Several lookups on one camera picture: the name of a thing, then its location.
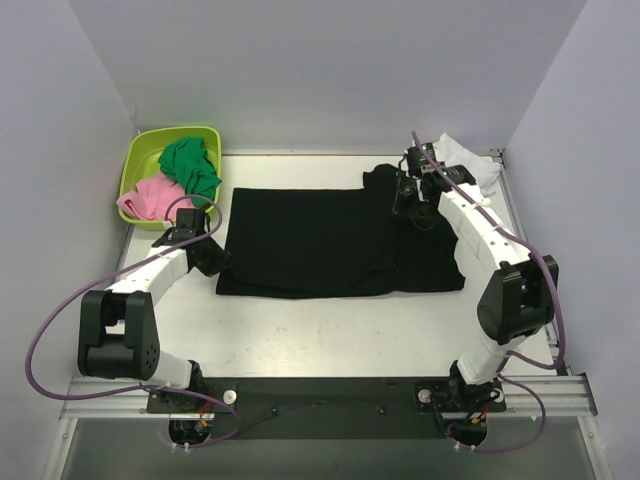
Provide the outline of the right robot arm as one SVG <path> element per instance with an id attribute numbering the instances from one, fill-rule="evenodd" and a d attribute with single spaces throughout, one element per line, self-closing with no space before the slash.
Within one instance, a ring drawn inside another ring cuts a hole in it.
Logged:
<path id="1" fill-rule="evenodd" d="M 515 237 L 466 167 L 445 166 L 426 145 L 405 151 L 396 178 L 394 214 L 420 228 L 447 221 L 490 275 L 476 308 L 479 332 L 452 364 L 446 397 L 461 404 L 491 396 L 508 359 L 554 319 L 557 262 Z"/>

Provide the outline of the black t-shirt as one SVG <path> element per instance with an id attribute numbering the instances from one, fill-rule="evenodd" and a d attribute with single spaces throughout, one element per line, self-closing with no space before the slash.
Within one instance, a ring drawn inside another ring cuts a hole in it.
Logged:
<path id="1" fill-rule="evenodd" d="M 222 296 L 278 299 L 460 291 L 457 237 L 442 217 L 393 212 L 398 170 L 381 164 L 354 190 L 237 188 Z"/>

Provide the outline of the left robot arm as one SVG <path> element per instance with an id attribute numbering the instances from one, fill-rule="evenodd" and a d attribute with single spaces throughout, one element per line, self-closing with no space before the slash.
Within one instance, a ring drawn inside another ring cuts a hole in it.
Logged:
<path id="1" fill-rule="evenodd" d="M 229 266 L 230 254 L 211 237 L 209 226 L 205 212 L 178 209 L 140 266 L 109 288 L 84 294 L 77 355 L 82 375 L 168 387 L 170 400 L 183 411 L 202 405 L 201 368 L 161 349 L 155 305 L 192 270 L 213 277 Z"/>

